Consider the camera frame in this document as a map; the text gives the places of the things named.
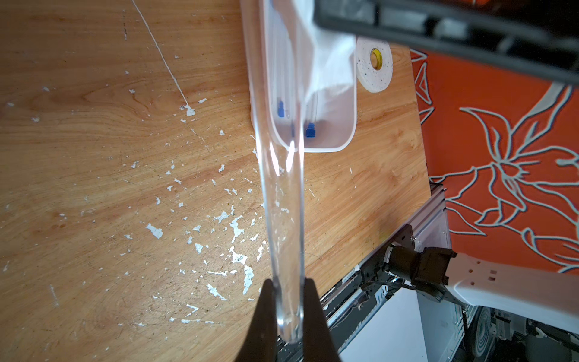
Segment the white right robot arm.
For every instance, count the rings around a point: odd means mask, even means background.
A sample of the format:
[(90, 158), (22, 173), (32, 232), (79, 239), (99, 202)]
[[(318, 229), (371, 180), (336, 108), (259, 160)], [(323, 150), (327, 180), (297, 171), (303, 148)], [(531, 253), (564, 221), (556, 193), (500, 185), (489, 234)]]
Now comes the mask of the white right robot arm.
[(577, 332), (578, 3), (318, 1), (314, 19), (411, 51), (454, 251), (394, 251), (391, 271)]

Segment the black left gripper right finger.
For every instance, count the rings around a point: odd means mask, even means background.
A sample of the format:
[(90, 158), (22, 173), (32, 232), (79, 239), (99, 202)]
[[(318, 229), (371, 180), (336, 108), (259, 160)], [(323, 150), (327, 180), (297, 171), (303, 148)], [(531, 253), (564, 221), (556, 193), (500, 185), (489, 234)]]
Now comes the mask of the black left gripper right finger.
[(303, 360), (340, 361), (313, 279), (304, 285)]

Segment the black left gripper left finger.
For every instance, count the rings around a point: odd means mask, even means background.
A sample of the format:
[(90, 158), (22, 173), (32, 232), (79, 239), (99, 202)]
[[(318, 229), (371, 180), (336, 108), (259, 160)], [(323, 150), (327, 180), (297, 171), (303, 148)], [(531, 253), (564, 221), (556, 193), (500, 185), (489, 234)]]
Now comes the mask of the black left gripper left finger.
[(262, 285), (247, 336), (235, 361), (276, 361), (277, 319), (274, 284)]

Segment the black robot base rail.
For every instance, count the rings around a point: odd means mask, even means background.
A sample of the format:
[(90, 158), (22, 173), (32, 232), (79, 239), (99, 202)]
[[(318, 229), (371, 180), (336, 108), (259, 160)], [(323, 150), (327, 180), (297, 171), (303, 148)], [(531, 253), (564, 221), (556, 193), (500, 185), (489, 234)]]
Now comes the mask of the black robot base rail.
[[(542, 312), (537, 303), (559, 300), (578, 308), (578, 248), (568, 243), (565, 265), (547, 274), (517, 265), (516, 254), (484, 242), (484, 255), (458, 253), (449, 261), (467, 302), (452, 294), (424, 292), (384, 270), (386, 250), (398, 247), (406, 268), (430, 258), (445, 262), (456, 249), (449, 229), (452, 208), (442, 184), (387, 241), (338, 282), (321, 300), (334, 345), (344, 361), (493, 361), (578, 359), (578, 319)], [(531, 315), (520, 313), (532, 297)]]

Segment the white wipe tissue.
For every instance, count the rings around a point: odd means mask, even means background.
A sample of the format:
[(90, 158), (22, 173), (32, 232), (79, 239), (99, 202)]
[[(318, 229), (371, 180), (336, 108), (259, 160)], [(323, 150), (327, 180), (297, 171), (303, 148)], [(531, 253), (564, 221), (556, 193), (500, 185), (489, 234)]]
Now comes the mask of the white wipe tissue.
[(313, 1), (291, 1), (289, 10), (299, 98), (309, 101), (319, 91), (339, 95), (353, 87), (355, 37), (318, 27)]

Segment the test tube blue cap pair-right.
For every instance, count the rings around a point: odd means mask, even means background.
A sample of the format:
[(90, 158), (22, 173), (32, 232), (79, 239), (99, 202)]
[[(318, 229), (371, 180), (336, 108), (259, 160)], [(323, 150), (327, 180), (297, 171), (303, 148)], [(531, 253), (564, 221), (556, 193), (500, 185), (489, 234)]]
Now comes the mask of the test tube blue cap pair-right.
[[(304, 211), (303, 129), (296, 94), (295, 55), (283, 1), (242, 1), (241, 11), (250, 78), (251, 118), (262, 184), (263, 207), (275, 290), (277, 332), (297, 343), (303, 335)], [(277, 116), (274, 96), (275, 26), (285, 46), (285, 117)]]

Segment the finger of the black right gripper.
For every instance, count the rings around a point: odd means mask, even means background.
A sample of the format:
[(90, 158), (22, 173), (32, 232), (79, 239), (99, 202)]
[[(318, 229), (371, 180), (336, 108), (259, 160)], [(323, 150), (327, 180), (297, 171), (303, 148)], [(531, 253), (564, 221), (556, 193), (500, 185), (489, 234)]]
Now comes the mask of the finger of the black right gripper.
[(326, 30), (578, 83), (576, 1), (316, 1)]

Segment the white plastic tray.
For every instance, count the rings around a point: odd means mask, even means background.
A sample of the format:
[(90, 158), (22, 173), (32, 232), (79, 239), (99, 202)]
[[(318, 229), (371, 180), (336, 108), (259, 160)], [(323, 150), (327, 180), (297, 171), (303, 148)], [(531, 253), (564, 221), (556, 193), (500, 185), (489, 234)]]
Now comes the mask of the white plastic tray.
[[(289, 27), (290, 38), (290, 16), (289, 4), (291, 1), (283, 1), (282, 6), (283, 19)], [(356, 81), (354, 86), (346, 92), (339, 95), (332, 95), (328, 91), (318, 92), (318, 118), (316, 122), (316, 137), (305, 137), (305, 114), (308, 101), (301, 100), (297, 88), (297, 55), (295, 55), (295, 75), (296, 75), (296, 94), (300, 103), (299, 119), (303, 129), (304, 148), (306, 152), (338, 152), (344, 149), (354, 136), (356, 129)], [(355, 52), (351, 58), (355, 72)]]

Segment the clear test tube blue cap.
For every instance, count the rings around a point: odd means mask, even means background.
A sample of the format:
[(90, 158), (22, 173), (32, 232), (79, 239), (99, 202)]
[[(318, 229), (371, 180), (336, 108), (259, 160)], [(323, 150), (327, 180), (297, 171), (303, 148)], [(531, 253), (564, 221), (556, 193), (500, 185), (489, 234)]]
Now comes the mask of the clear test tube blue cap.
[(277, 116), (280, 119), (285, 117), (284, 101), (286, 98), (285, 87), (285, 46), (283, 43), (283, 33), (280, 26), (276, 25), (273, 37), (274, 51), (274, 96), (276, 98)]

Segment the white flat tape disc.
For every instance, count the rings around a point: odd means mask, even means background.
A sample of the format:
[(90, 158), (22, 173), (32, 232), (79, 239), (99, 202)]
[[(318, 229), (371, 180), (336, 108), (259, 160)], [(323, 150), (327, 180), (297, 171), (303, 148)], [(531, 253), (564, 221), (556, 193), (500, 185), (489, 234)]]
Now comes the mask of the white flat tape disc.
[(357, 79), (370, 93), (385, 91), (393, 78), (394, 62), (389, 43), (358, 37)]

